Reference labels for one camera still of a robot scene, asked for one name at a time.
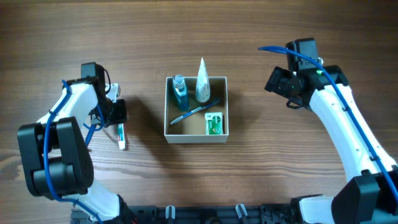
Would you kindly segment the teal red toothpaste tube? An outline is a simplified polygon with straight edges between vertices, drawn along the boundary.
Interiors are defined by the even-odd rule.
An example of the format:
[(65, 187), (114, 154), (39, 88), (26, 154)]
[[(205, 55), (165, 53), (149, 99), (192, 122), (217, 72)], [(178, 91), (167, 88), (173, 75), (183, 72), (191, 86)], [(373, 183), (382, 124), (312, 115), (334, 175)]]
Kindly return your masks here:
[(124, 124), (118, 124), (118, 146), (120, 150), (125, 150), (126, 148), (126, 140), (125, 140), (125, 133), (124, 133)]

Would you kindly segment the blue mouthwash bottle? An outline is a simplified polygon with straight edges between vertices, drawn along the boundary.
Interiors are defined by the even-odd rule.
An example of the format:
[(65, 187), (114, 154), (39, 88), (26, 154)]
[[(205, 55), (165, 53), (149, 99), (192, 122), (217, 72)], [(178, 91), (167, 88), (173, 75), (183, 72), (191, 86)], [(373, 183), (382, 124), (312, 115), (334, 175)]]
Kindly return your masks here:
[(175, 75), (172, 77), (172, 85), (174, 94), (177, 99), (178, 107), (181, 111), (188, 111), (188, 89), (183, 75)]

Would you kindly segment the blue white toothbrush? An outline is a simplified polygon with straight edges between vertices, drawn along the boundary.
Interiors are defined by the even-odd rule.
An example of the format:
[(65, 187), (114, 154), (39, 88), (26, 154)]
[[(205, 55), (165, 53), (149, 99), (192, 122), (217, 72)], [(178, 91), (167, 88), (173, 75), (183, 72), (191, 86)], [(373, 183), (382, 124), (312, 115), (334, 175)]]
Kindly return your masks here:
[(197, 107), (197, 108), (195, 108), (195, 109), (189, 111), (188, 113), (185, 113), (185, 114), (183, 114), (183, 115), (181, 115), (181, 116), (175, 118), (174, 120), (172, 120), (172, 121), (170, 122), (170, 125), (173, 125), (173, 124), (175, 124), (175, 123), (177, 123), (177, 122), (179, 122), (179, 121), (181, 121), (181, 120), (183, 120), (183, 119), (185, 119), (185, 118), (187, 118), (187, 117), (189, 117), (189, 116), (191, 116), (191, 115), (193, 115), (193, 114), (195, 114), (195, 113), (197, 113), (197, 112), (199, 112), (199, 111), (202, 111), (202, 110), (206, 110), (206, 109), (208, 109), (208, 108), (211, 108), (212, 106), (217, 105), (220, 101), (221, 101), (220, 99), (215, 99), (214, 101), (212, 101), (212, 102), (211, 102), (210, 104), (208, 104), (208, 105), (199, 106), (199, 107)]

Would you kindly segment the green soap box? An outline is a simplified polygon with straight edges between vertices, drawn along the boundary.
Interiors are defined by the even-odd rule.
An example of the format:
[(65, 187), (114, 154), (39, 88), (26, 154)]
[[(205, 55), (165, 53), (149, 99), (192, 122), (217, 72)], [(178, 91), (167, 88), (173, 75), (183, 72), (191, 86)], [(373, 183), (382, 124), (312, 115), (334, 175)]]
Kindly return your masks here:
[(205, 114), (206, 135), (223, 134), (223, 114), (222, 112), (212, 112)]

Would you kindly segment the white lotion tube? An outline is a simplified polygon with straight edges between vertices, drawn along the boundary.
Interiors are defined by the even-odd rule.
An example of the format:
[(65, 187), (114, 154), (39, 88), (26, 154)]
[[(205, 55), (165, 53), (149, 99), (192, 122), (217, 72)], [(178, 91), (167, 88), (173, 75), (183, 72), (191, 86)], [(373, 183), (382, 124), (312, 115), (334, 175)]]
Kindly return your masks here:
[(197, 83), (195, 88), (195, 98), (200, 103), (205, 103), (210, 99), (210, 81), (206, 69), (205, 61), (201, 58), (200, 67), (197, 75)]

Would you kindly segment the blue razor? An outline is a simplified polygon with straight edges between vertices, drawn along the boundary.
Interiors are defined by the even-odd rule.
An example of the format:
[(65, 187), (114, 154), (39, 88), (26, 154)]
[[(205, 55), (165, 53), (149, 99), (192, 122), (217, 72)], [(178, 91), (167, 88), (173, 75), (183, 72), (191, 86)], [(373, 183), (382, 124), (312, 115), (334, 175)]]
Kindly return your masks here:
[(96, 131), (96, 125), (92, 124), (91, 126), (88, 126), (87, 124), (84, 124), (84, 127), (88, 129), (88, 133), (85, 138), (85, 144), (88, 146), (94, 132)]

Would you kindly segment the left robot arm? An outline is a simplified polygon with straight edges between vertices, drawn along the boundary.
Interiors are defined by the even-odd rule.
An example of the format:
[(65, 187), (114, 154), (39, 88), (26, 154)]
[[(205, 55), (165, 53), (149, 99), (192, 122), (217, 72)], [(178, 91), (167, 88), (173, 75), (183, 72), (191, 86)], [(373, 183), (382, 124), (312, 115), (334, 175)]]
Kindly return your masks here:
[(81, 77), (64, 81), (62, 95), (49, 112), (22, 125), (17, 140), (25, 182), (35, 197), (70, 203), (93, 223), (132, 223), (123, 198), (94, 178), (88, 145), (94, 132), (127, 119), (120, 87), (108, 71), (91, 62)]

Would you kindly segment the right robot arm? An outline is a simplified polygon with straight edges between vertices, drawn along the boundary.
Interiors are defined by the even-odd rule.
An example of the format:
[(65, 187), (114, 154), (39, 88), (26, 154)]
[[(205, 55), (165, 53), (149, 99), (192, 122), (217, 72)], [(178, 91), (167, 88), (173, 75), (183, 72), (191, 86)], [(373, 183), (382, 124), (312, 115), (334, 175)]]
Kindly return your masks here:
[(264, 205), (269, 222), (396, 223), (397, 162), (382, 148), (360, 113), (342, 69), (324, 65), (313, 38), (265, 51), (284, 54), (265, 89), (283, 96), (287, 107), (314, 112), (343, 164), (346, 185), (334, 196), (306, 195)]

